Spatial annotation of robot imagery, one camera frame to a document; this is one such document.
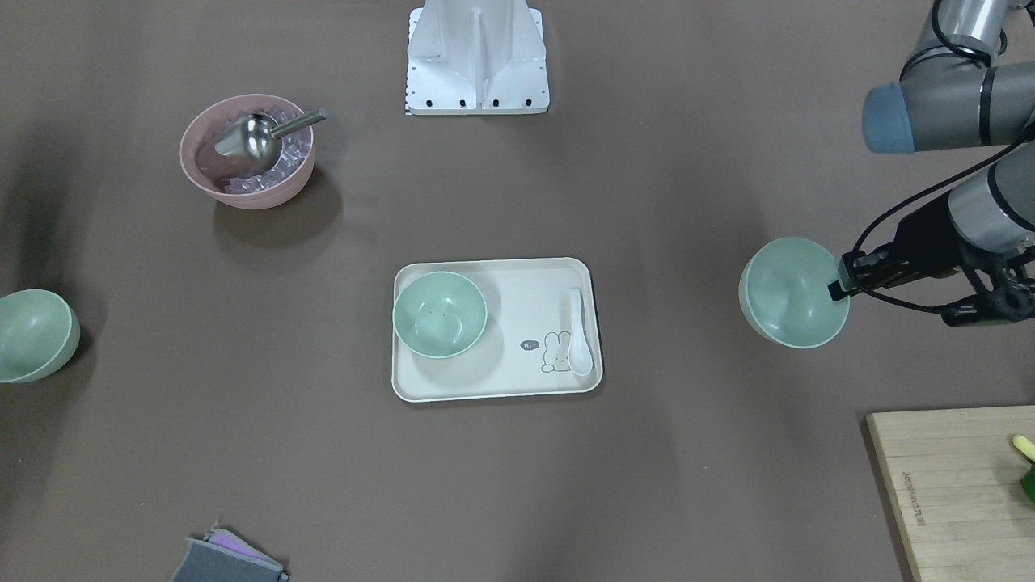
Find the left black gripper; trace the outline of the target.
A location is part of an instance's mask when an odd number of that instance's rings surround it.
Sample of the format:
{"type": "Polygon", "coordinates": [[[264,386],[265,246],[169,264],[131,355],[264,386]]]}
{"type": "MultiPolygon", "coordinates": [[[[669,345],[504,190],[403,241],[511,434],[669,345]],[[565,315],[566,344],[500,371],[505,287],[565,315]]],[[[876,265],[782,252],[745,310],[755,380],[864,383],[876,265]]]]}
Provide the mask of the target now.
{"type": "Polygon", "coordinates": [[[831,301],[851,296],[846,290],[891,289],[912,281],[947,279],[971,272],[962,239],[951,214],[950,195],[943,194],[906,215],[898,223],[892,242],[873,253],[846,253],[839,263],[839,280],[831,281],[831,301]]]}

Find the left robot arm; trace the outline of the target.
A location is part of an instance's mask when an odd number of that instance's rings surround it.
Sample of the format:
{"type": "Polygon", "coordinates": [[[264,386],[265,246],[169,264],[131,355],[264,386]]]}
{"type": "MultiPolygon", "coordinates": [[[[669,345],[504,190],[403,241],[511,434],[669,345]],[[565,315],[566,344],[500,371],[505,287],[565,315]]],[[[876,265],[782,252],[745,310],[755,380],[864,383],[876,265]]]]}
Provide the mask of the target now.
{"type": "Polygon", "coordinates": [[[901,219],[892,242],[842,255],[833,301],[962,272],[964,314],[1023,319],[1033,305],[1033,64],[995,63],[1007,1],[936,1],[898,80],[873,88],[862,133],[875,154],[998,146],[901,219]]]}

